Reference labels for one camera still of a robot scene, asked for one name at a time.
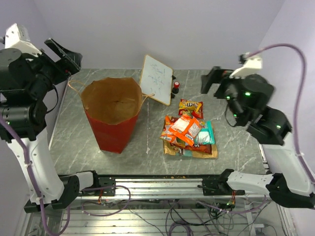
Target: marble surface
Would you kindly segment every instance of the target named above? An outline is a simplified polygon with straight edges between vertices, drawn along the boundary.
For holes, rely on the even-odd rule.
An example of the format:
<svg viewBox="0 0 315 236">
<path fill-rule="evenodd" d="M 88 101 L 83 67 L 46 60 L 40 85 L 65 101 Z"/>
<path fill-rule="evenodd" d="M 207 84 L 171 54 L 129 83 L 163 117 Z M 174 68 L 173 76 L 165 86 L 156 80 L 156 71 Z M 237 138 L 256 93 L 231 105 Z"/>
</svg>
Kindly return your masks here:
<svg viewBox="0 0 315 236">
<path fill-rule="evenodd" d="M 96 170 L 99 174 L 220 174 L 226 168 L 245 173 L 264 174 L 257 141 L 243 127 L 232 128 L 224 119 L 226 102 L 213 97 L 215 88 L 200 94 L 202 70 L 175 70 L 181 83 L 179 93 L 165 106 L 147 99 L 140 111 L 131 140 L 122 154 L 100 151 L 84 113 L 78 94 L 68 88 L 51 143 L 51 155 L 58 174 Z M 83 69 L 72 79 L 88 85 L 105 77 L 133 77 L 139 81 L 141 70 Z M 164 155 L 159 138 L 165 115 L 176 116 L 181 98 L 204 102 L 204 118 L 215 129 L 218 159 L 198 159 Z M 230 122 L 232 114 L 228 113 Z"/>
</svg>

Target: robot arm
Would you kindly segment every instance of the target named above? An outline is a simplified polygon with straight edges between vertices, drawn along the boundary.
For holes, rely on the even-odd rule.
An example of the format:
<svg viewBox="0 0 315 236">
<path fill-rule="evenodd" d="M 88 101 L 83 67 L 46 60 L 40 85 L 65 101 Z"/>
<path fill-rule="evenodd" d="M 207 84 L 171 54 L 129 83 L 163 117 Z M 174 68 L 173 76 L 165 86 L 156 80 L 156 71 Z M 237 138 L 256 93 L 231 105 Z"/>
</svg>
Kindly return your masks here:
<svg viewBox="0 0 315 236">
<path fill-rule="evenodd" d="M 234 71 L 213 67 L 208 75 L 202 76 L 201 93 L 208 93 L 212 84 L 219 84 L 214 97 L 227 101 L 227 108 L 236 121 L 233 127 L 246 126 L 247 131 L 264 144 L 281 172 L 252 175 L 227 169 L 220 176 L 219 188 L 269 195 L 284 207 L 313 208 L 315 188 L 307 174 L 311 170 L 306 169 L 303 156 L 295 154 L 292 127 L 286 116 L 267 106 L 274 87 L 255 74 L 262 68 L 261 57 L 241 55 L 240 63 L 243 66 Z"/>
<path fill-rule="evenodd" d="M 47 39 L 45 44 L 61 58 L 54 62 L 43 50 L 31 44 L 26 28 L 17 24 L 7 29 L 3 41 L 5 49 L 0 50 L 0 93 L 6 100 L 0 102 L 0 115 L 22 139 L 28 149 L 29 160 L 25 162 L 24 150 L 3 125 L 0 125 L 0 137 L 7 141 L 27 180 L 31 197 L 24 207 L 25 211 L 40 210 L 38 191 L 45 206 L 51 204 L 54 209 L 66 208 L 80 190 L 98 187 L 98 177 L 95 171 L 58 177 L 48 149 L 47 107 L 43 99 L 54 85 L 80 71 L 82 55 L 63 48 L 53 39 Z"/>
</svg>

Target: candy wrapper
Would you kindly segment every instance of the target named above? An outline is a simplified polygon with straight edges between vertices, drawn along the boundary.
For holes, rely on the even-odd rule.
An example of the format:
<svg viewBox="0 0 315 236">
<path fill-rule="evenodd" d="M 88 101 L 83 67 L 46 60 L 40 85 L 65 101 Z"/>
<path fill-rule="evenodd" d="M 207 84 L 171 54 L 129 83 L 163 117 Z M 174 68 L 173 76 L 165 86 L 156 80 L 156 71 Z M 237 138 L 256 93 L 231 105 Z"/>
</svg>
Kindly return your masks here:
<svg viewBox="0 0 315 236">
<path fill-rule="evenodd" d="M 193 142 L 195 144 L 215 144 L 215 137 L 213 133 L 213 128 L 211 121 L 207 121 L 205 125 L 202 126 L 202 129 L 198 135 L 194 138 Z"/>
<path fill-rule="evenodd" d="M 204 153 L 200 151 L 185 150 L 178 146 L 171 146 L 167 141 L 163 141 L 164 154 L 176 155 L 176 156 L 192 156 L 197 158 L 217 158 L 218 150 L 216 145 L 211 145 L 212 153 Z"/>
<path fill-rule="evenodd" d="M 187 101 L 185 99 L 181 99 L 179 103 L 178 115 L 182 116 L 184 115 L 184 112 L 189 112 L 194 117 L 198 119 L 203 119 L 202 107 L 203 107 L 203 102 L 193 102 L 193 101 Z"/>
<path fill-rule="evenodd" d="M 186 115 L 181 116 L 168 128 L 168 131 L 188 143 L 190 146 L 193 146 L 193 139 L 197 136 L 200 130 L 200 122 L 195 117 L 190 118 Z"/>
<path fill-rule="evenodd" d="M 179 118 L 177 117 L 165 116 L 164 128 L 163 128 L 160 138 L 168 141 L 171 144 L 171 146 L 178 146 L 186 150 L 201 151 L 207 154 L 211 154 L 212 153 L 211 145 L 203 145 L 199 143 L 194 143 L 193 146 L 191 147 L 190 145 L 188 145 L 183 140 L 179 139 L 178 137 L 176 137 L 175 135 L 173 135 L 173 133 L 169 131 L 169 127 L 172 126 L 178 119 Z M 201 120 L 199 122 L 202 126 L 201 130 L 207 128 L 207 125 L 204 121 Z M 199 138 L 198 136 L 199 134 L 196 136 L 195 139 L 201 140 L 201 138 Z"/>
</svg>

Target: brown paper bag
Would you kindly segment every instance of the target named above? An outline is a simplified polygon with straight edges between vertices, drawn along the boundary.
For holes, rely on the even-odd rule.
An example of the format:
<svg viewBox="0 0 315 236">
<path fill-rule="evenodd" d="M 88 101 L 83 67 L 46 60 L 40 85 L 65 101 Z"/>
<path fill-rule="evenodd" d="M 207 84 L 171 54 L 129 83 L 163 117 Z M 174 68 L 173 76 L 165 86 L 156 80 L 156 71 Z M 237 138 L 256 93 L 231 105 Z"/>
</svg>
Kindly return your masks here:
<svg viewBox="0 0 315 236">
<path fill-rule="evenodd" d="M 121 153 L 127 145 L 143 103 L 140 86 L 133 78 L 105 78 L 93 81 L 80 96 L 101 150 Z"/>
</svg>

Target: white wall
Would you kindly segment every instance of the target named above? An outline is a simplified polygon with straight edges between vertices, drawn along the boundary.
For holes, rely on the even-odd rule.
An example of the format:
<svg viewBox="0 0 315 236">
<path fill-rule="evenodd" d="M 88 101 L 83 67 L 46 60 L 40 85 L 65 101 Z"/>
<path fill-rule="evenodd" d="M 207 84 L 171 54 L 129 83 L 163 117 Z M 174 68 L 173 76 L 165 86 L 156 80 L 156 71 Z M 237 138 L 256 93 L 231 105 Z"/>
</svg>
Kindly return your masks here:
<svg viewBox="0 0 315 236">
<path fill-rule="evenodd" d="M 292 43 L 300 47 L 308 60 L 307 78 L 298 116 L 301 151 L 315 172 L 315 1 L 286 0 L 269 28 L 260 47 L 274 43 Z M 293 105 L 301 75 L 301 62 L 297 54 L 288 48 L 272 49 L 263 53 L 263 75 L 277 90 L 271 107 L 282 110 L 292 123 Z M 314 235 L 315 211 L 291 210 L 299 235 Z"/>
<path fill-rule="evenodd" d="M 284 0 L 34 0 L 49 31 L 84 68 L 141 68 L 150 54 L 175 69 L 237 67 Z"/>
<path fill-rule="evenodd" d="M 27 27 L 32 43 L 39 48 L 44 47 L 44 41 L 50 36 L 41 14 L 32 0 L 10 0 L 0 7 L 0 35 L 13 23 L 20 23 Z M 54 106 L 53 92 L 45 98 L 46 105 Z M 56 112 L 47 116 L 48 130 L 52 133 Z M 21 168 L 11 150 L 4 141 L 0 140 L 0 234 L 11 236 L 14 234 L 19 217 L 23 213 L 28 192 L 27 184 Z"/>
</svg>

